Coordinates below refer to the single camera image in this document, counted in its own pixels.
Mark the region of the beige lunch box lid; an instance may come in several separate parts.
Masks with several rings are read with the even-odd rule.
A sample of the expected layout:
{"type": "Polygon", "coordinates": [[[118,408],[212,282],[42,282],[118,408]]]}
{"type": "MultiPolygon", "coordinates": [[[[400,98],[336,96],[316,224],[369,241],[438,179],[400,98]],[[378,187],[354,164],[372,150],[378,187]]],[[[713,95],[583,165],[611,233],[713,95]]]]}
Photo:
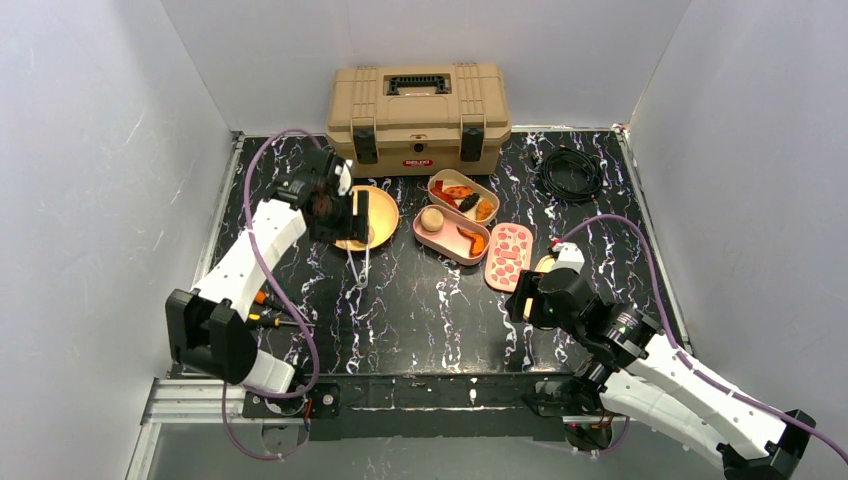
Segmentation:
{"type": "MultiPolygon", "coordinates": [[[[554,256],[546,255],[539,260],[539,262],[536,264],[534,271],[538,272],[538,273],[547,273],[552,269],[552,267],[554,266],[555,263],[556,263],[556,258],[554,256]]],[[[529,321],[529,318],[530,318],[530,315],[531,315],[531,312],[532,312],[532,308],[533,308],[533,300],[531,298],[528,298],[525,302],[525,307],[524,307],[524,311],[523,311],[523,318],[524,318],[525,322],[529,321]]]]}

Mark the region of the white metal food tongs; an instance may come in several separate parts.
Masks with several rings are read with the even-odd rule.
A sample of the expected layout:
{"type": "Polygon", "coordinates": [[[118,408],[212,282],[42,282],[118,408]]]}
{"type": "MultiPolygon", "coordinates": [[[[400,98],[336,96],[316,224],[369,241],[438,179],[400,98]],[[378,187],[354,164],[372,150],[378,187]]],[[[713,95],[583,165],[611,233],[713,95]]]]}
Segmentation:
{"type": "Polygon", "coordinates": [[[371,242],[371,226],[369,220],[369,193],[367,191],[356,191],[356,207],[357,211],[354,214],[354,222],[357,227],[360,227],[363,236],[358,239],[364,245],[364,260],[360,268],[355,266],[353,251],[351,249],[351,240],[346,242],[345,251],[347,254],[347,265],[355,277],[355,287],[363,290],[368,286],[370,272],[370,242],[371,242]]]}

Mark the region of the pink lunch box lid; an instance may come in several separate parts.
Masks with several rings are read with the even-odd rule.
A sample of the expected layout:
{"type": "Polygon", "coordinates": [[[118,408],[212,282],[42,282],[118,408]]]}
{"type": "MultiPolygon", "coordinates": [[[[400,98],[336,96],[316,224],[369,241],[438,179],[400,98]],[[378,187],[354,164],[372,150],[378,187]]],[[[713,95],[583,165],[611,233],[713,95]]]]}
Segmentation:
{"type": "Polygon", "coordinates": [[[489,248],[484,262],[484,281],[489,287],[512,293],[519,275],[530,268],[533,235],[515,223],[498,223],[490,232],[489,248]]]}

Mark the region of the orange chicken wing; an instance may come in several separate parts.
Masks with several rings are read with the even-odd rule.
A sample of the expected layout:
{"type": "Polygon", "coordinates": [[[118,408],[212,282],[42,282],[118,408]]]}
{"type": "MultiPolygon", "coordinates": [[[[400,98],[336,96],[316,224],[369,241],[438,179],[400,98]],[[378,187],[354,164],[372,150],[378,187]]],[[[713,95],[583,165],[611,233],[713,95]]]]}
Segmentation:
{"type": "Polygon", "coordinates": [[[480,257],[487,251],[489,246],[489,237],[486,234],[481,234],[480,232],[461,227],[457,227],[457,232],[461,237],[470,242],[468,252],[469,258],[480,257]]]}

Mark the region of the round beige bun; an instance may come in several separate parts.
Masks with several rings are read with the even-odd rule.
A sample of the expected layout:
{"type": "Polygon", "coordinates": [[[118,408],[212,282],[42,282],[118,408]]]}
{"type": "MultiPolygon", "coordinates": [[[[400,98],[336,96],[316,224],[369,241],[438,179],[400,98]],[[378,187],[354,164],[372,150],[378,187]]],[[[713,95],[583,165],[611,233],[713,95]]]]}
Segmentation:
{"type": "Polygon", "coordinates": [[[435,207],[427,207],[422,210],[419,221],[427,232],[439,232],[444,226],[444,214],[435,207]]]}

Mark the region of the fried chicken piece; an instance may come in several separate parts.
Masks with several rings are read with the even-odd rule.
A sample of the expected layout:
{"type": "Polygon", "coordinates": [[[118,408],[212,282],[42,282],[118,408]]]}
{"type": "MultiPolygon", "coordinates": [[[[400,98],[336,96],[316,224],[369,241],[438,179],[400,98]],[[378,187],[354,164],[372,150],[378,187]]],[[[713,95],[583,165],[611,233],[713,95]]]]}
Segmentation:
{"type": "Polygon", "coordinates": [[[483,222],[488,219],[495,210],[495,205],[488,199],[482,199],[476,206],[475,219],[477,222],[483,222]]]}

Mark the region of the dark brown sea cucumber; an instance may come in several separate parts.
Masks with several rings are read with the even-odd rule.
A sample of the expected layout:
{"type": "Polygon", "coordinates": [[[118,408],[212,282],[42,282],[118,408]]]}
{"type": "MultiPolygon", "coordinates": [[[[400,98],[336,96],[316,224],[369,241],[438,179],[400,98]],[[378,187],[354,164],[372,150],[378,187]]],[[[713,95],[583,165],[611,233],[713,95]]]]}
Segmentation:
{"type": "Polygon", "coordinates": [[[468,212],[475,208],[479,201],[480,194],[476,192],[471,193],[470,195],[462,199],[462,201],[458,205],[458,210],[463,213],[468,212]]]}

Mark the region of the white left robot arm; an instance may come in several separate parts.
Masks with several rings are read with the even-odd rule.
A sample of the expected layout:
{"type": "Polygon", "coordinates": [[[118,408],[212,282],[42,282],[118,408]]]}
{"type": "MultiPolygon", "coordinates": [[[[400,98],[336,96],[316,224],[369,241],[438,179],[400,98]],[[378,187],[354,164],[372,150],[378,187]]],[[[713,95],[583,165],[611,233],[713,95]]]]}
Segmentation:
{"type": "Polygon", "coordinates": [[[368,239],[368,197],[355,194],[354,163],[310,148],[302,165],[274,181],[269,198],[247,203],[246,224],[221,260],[189,290],[165,302],[172,360],[272,398],[303,395],[295,368],[261,350],[247,324],[256,294],[301,237],[334,243],[368,239]]]}

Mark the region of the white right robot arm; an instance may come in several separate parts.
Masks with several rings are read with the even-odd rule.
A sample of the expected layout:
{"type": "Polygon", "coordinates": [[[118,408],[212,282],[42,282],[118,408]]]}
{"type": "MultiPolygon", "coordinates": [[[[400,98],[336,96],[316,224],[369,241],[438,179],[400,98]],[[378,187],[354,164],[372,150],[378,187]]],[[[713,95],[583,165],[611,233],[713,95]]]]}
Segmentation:
{"type": "Polygon", "coordinates": [[[707,381],[708,369],[673,347],[658,321],[603,300],[577,271],[522,271],[506,309],[512,321],[561,329],[587,350],[585,366],[560,389],[567,408],[642,422],[727,479],[788,479],[796,471],[815,425],[809,415],[770,413],[734,385],[707,381]]]}

